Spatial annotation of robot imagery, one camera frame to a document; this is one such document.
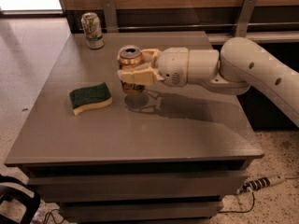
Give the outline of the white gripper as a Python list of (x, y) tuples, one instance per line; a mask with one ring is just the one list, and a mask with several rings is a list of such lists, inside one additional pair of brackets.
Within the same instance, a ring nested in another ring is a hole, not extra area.
[(137, 85), (154, 85), (162, 81), (169, 87), (183, 87), (187, 83), (189, 51), (186, 48), (142, 49), (145, 63), (118, 71), (121, 81)]

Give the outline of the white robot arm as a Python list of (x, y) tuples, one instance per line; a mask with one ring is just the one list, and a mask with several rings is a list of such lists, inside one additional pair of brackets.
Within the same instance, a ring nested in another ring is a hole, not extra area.
[(190, 84), (232, 95), (254, 87), (299, 125), (299, 73), (244, 37), (227, 40), (220, 50), (124, 46), (118, 61), (118, 77), (129, 85)]

